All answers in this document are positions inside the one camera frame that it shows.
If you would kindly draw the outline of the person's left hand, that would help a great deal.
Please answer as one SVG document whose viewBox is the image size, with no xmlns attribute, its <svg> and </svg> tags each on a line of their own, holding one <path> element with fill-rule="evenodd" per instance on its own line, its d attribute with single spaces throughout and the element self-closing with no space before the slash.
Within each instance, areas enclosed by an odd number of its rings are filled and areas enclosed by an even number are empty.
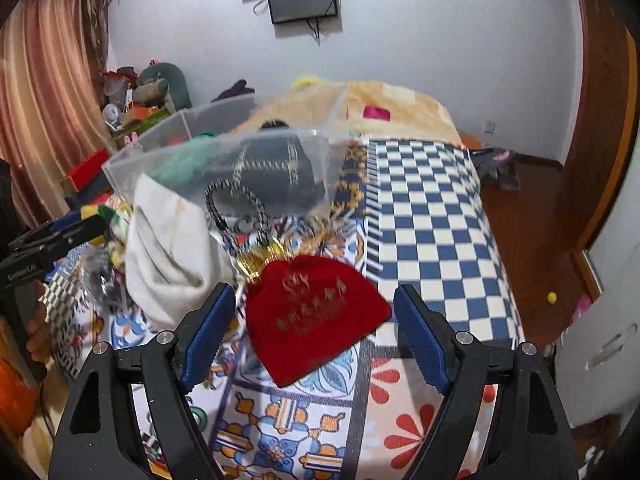
<svg viewBox="0 0 640 480">
<path fill-rule="evenodd" d="M 29 334 L 26 348 L 30 356 L 36 362 L 47 362 L 51 356 L 51 339 L 47 308 L 42 302 L 35 303 L 26 330 Z"/>
</svg>

